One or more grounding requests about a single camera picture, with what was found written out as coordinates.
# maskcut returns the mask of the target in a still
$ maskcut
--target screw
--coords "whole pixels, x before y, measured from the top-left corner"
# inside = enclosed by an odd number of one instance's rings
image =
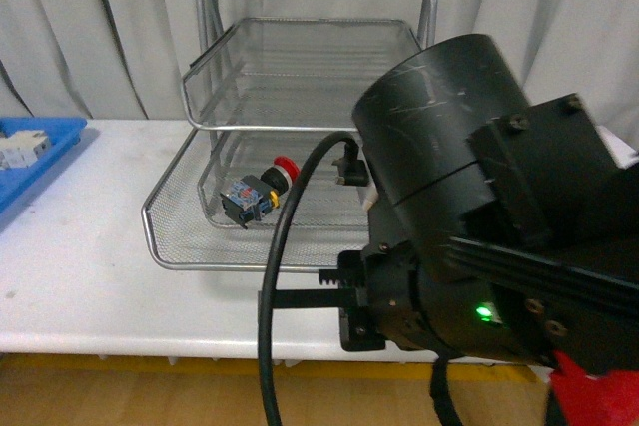
[[[579,100],[579,97],[577,97],[576,95],[571,95],[570,97],[568,97],[566,99],[566,110],[569,113],[573,113],[573,112],[579,112],[580,110],[583,109],[583,106],[581,105],[581,100]]]
[[[534,314],[543,313],[543,310],[544,310],[543,303],[539,301],[538,299],[528,298],[524,301],[524,304],[526,306],[526,309],[530,311],[531,313],[534,313]]]
[[[554,319],[546,321],[546,331],[548,331],[553,336],[559,337],[564,337],[568,334],[568,328],[566,328],[559,321],[555,321]]]
[[[508,124],[510,125],[510,128],[516,132],[521,132],[530,128],[530,121],[521,114],[515,114],[510,117]]]

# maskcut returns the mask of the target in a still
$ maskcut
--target white tabletop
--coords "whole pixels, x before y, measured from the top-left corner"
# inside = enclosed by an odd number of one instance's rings
[[[181,121],[91,121],[0,214],[0,351],[255,358],[260,273],[168,271],[140,208],[187,136]],[[316,287],[283,274],[281,288]],[[274,358],[432,361],[346,353],[335,309],[277,311]]]

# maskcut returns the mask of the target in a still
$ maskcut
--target red object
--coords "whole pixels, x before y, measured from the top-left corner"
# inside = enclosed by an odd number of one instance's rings
[[[593,378],[561,351],[550,382],[570,426],[630,426],[639,419],[639,371]]]
[[[273,160],[273,165],[277,165],[286,170],[289,177],[291,177],[291,182],[294,182],[300,174],[300,168],[289,157],[276,157],[276,159]]]

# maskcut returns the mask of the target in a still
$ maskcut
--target black connector plug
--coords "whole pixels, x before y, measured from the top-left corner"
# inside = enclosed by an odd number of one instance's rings
[[[365,187],[370,182],[366,162],[357,158],[359,147],[357,144],[346,144],[343,157],[332,164],[337,167],[337,183],[352,187]]]

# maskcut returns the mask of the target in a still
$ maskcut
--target blue tray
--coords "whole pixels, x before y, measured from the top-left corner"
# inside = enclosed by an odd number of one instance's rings
[[[74,118],[0,118],[0,131],[7,137],[19,130],[44,130],[51,140],[51,149],[31,167],[0,171],[0,213],[80,141],[86,125],[86,120]]]

